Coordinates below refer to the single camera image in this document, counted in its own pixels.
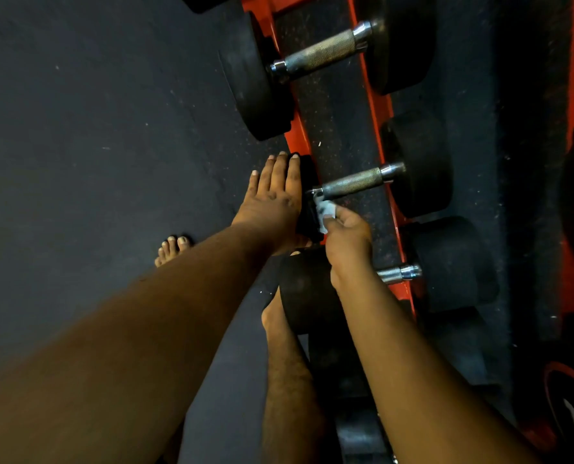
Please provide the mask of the person's left hand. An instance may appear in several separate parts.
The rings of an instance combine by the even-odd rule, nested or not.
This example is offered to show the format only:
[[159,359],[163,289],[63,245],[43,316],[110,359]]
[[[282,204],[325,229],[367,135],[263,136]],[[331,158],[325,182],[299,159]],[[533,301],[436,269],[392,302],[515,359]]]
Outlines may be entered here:
[[309,237],[296,229],[302,210],[301,159],[288,154],[285,190],[270,191],[270,174],[275,158],[270,155],[259,172],[259,188],[255,197],[245,198],[231,226],[241,229],[270,256],[312,246]]

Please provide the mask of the person's right forearm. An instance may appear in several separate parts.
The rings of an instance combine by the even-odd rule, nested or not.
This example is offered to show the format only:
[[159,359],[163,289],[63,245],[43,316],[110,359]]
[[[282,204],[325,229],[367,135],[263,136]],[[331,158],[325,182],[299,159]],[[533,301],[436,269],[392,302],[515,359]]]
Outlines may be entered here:
[[368,266],[331,270],[399,464],[541,464],[426,341]]

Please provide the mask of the white wiping cloth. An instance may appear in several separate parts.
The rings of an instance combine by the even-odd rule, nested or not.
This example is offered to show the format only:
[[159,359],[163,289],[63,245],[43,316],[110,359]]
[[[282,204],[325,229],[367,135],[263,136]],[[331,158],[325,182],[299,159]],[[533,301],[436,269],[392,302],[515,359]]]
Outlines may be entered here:
[[313,199],[315,218],[318,223],[319,232],[323,235],[328,233],[328,229],[325,226],[325,219],[336,218],[336,204],[331,200],[324,200],[322,196],[316,196]]

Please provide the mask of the small black rubber dumbbell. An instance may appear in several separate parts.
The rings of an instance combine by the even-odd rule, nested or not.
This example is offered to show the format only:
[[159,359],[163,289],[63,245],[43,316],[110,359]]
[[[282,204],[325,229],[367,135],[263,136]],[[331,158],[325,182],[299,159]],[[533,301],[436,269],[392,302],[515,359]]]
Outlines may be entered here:
[[[378,269],[377,274],[392,287],[407,283],[415,312],[424,316],[496,300],[500,284],[491,252],[467,218],[410,223],[400,229],[400,239],[406,262]],[[324,246],[303,250],[283,262],[280,296],[295,334],[345,321],[330,270]]]

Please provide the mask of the person's left forearm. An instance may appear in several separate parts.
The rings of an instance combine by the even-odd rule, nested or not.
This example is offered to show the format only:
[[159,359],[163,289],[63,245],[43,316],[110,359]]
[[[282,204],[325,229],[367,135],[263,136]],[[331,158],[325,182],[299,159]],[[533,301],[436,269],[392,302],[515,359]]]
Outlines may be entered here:
[[0,464],[154,464],[293,229],[235,223],[0,372]]

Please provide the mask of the red metal dumbbell rack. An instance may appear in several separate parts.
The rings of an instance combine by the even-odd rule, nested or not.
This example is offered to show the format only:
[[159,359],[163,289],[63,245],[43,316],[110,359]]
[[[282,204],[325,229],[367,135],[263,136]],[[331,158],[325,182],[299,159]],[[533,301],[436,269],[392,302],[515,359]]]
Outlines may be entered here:
[[[281,53],[281,42],[277,35],[276,17],[298,8],[311,0],[241,0],[243,10],[252,13],[259,25],[260,31],[264,38],[270,38],[277,53]],[[376,92],[370,82],[370,72],[366,66],[366,54],[364,50],[357,51],[356,58],[360,62],[362,73],[363,88],[366,92],[368,100],[368,107],[374,127],[374,135],[376,139],[376,146],[379,153],[379,159],[382,163],[388,162],[388,159],[383,155],[382,149],[382,135],[379,127],[389,118],[393,116],[393,106],[389,94],[382,95]],[[304,156],[312,157],[312,144],[309,139],[305,124],[302,119],[299,106],[297,105],[296,94],[294,88],[291,86],[290,95],[293,97],[294,112],[290,122],[290,129],[284,133],[284,138],[291,152],[298,152]],[[395,194],[391,189],[390,184],[385,184],[385,191],[391,208],[391,217],[394,225],[394,233],[397,240],[397,250],[402,262],[407,261],[407,255],[403,248],[403,242],[400,236],[400,228],[410,222],[408,218],[399,209],[395,200]],[[390,285],[389,289],[403,303],[409,303],[411,314],[414,319],[417,319],[417,311],[415,307],[414,297],[414,283],[411,281],[401,281],[397,285]]]

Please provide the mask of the large black rubber dumbbell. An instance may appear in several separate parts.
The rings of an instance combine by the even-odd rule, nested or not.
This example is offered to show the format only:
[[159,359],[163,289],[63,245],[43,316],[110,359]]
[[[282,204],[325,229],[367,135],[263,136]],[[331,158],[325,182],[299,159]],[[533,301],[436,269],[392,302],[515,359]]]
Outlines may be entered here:
[[251,11],[231,20],[218,55],[237,111],[257,140],[291,130],[291,82],[357,54],[377,94],[424,79],[436,47],[436,0],[353,0],[353,9],[353,28],[285,57]]

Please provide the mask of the medium black rubber dumbbell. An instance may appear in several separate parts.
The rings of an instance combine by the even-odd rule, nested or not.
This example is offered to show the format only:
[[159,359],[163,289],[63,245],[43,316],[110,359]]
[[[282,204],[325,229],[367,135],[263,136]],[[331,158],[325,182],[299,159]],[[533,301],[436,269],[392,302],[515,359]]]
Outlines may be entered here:
[[302,157],[302,210],[297,231],[313,242],[323,239],[322,203],[389,184],[405,218],[449,206],[453,194],[452,158],[446,131],[426,109],[412,109],[385,121],[379,134],[388,159],[375,168],[319,184],[312,161]]

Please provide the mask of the person's right leg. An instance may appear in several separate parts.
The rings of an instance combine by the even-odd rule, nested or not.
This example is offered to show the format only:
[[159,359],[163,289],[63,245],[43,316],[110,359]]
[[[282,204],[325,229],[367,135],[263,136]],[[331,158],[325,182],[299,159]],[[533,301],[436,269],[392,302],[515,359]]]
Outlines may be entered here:
[[280,290],[262,312],[268,347],[262,464],[325,464],[333,444],[301,344],[284,314]]

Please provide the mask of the person's left foot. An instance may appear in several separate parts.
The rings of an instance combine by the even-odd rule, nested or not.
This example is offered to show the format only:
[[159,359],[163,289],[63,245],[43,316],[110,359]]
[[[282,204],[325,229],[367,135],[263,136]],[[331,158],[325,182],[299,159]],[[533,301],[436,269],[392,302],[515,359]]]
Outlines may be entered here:
[[158,256],[154,260],[155,267],[163,266],[192,247],[193,242],[187,236],[169,236],[158,249]]

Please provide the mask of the person's right hand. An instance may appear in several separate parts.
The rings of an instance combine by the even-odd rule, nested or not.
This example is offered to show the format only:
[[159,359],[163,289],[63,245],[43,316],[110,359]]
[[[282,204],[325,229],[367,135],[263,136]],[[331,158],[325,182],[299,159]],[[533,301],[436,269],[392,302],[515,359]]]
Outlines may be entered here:
[[331,266],[330,280],[337,291],[351,280],[359,279],[363,273],[374,272],[371,262],[372,235],[370,241],[327,237],[325,252]]

